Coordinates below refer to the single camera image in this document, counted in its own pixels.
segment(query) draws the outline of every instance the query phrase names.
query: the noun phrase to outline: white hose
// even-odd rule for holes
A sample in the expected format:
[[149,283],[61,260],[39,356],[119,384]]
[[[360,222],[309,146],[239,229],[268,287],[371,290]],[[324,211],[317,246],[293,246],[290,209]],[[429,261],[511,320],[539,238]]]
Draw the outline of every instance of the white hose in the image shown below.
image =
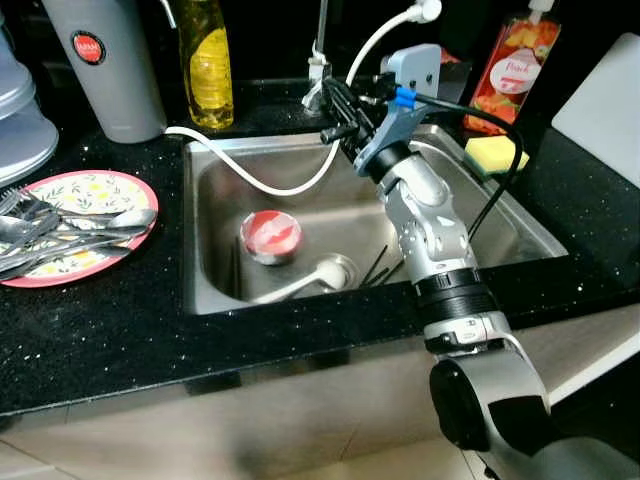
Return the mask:
[[[360,64],[362,63],[364,58],[367,56],[369,51],[373,48],[373,46],[376,43],[378,43],[378,41],[380,41],[380,39],[383,36],[385,36],[390,30],[394,29],[398,25],[410,20],[414,20],[416,18],[416,15],[420,15],[421,12],[422,12],[421,7],[413,5],[409,7],[406,11],[396,15],[389,21],[385,22],[380,28],[378,28],[378,30],[376,30],[374,34],[371,35],[369,40],[367,40],[365,44],[362,46],[362,48],[358,52],[358,55],[356,55],[356,59],[353,61],[351,68],[349,68],[349,73],[347,74],[347,80],[346,80],[347,85],[351,85],[351,82],[353,82],[353,79],[356,76],[356,72],[358,71],[358,68],[360,68]],[[194,140],[197,140],[198,142],[202,143],[205,147],[207,147],[209,150],[211,150],[213,153],[218,155],[218,157],[220,157],[222,161],[229,166],[229,168],[231,168],[234,172],[240,175],[249,184],[257,188],[258,190],[262,190],[263,192],[268,193],[269,195],[274,195],[277,197],[291,197],[293,195],[298,195],[300,193],[306,192],[311,187],[313,187],[316,183],[320,181],[320,179],[324,176],[327,170],[329,170],[329,167],[331,167],[331,164],[333,163],[333,160],[336,157],[336,154],[338,153],[338,148],[340,147],[339,140],[336,140],[335,142],[333,142],[333,144],[331,145],[331,150],[329,151],[329,155],[327,155],[327,158],[322,164],[322,166],[320,167],[320,170],[318,170],[313,177],[311,177],[309,180],[304,182],[302,185],[299,185],[294,188],[280,189],[280,188],[274,188],[262,183],[260,180],[255,178],[253,175],[247,172],[244,168],[238,165],[229,155],[227,155],[224,152],[224,150],[218,147],[218,145],[216,145],[216,143],[213,140],[208,139],[200,132],[197,132],[195,130],[192,130],[186,127],[168,127],[164,131],[164,133],[167,135],[171,135],[171,134],[185,135]]]

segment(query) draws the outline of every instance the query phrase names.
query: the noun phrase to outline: yellow sponge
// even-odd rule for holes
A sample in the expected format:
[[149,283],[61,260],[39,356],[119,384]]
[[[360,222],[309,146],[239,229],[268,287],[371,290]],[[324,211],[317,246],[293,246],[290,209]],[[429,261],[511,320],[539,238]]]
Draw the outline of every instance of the yellow sponge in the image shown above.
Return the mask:
[[[492,173],[502,173],[509,170],[513,156],[516,153],[515,144],[505,135],[495,137],[471,138],[467,142],[465,151],[472,160],[472,166],[482,176]],[[522,152],[518,170],[522,169],[529,161],[529,155]]]

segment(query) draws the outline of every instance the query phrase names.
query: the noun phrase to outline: plate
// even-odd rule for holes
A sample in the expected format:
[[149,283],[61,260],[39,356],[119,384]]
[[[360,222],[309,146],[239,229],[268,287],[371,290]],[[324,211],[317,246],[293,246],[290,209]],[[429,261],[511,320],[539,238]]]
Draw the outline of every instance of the plate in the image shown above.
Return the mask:
[[[158,210],[158,198],[142,180],[121,172],[83,170],[49,177],[27,187],[38,198],[78,213],[110,213],[121,210],[152,208]],[[91,222],[80,221],[87,228]],[[126,245],[138,248],[149,232],[129,240]],[[41,265],[24,277],[0,282],[10,287],[36,288],[73,282],[110,267],[123,257],[106,257],[87,251],[59,258]]]

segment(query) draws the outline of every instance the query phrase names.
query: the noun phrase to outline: sparkly black countertop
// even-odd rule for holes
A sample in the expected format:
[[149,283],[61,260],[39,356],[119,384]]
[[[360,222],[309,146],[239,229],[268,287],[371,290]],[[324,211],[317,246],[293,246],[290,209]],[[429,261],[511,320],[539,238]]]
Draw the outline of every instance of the sparkly black countertop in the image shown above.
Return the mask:
[[[269,101],[261,91],[252,89],[237,104],[236,123],[224,136],[326,125],[304,115],[284,89]],[[190,126],[180,105],[169,106],[170,121]],[[112,143],[84,104],[52,119],[61,134],[57,152],[21,183],[74,170],[118,170],[155,190],[160,215],[138,250],[92,277],[34,290],[0,286],[0,415],[421,332],[407,283],[185,315],[182,141]],[[514,329],[640,299],[638,189],[548,123],[535,115],[519,120],[532,160],[510,192],[569,255],[483,271]]]

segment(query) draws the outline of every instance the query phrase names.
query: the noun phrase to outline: sink basin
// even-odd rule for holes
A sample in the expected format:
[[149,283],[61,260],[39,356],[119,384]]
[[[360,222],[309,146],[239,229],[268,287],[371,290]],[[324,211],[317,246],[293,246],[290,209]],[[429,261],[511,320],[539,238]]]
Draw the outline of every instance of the sink basin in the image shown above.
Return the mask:
[[[453,191],[458,215],[470,225],[497,186],[480,185],[463,166],[464,150],[440,127],[422,125],[413,149],[422,152]],[[220,140],[240,165],[268,185],[297,186],[310,178],[328,153],[318,134]],[[310,273],[327,253],[355,264],[355,287],[387,246],[374,273],[395,266],[401,256],[396,234],[375,186],[358,177],[339,153],[321,182],[304,194],[273,197],[250,186],[215,154],[197,142],[185,147],[185,279],[186,306],[208,314],[243,308],[249,300]],[[251,212],[275,209],[294,216],[303,240],[286,265],[257,263],[240,245],[242,221]],[[472,246],[481,267],[565,255],[551,234],[510,195],[504,194],[476,233]],[[404,268],[388,283],[408,280]],[[297,296],[325,292],[317,283]]]

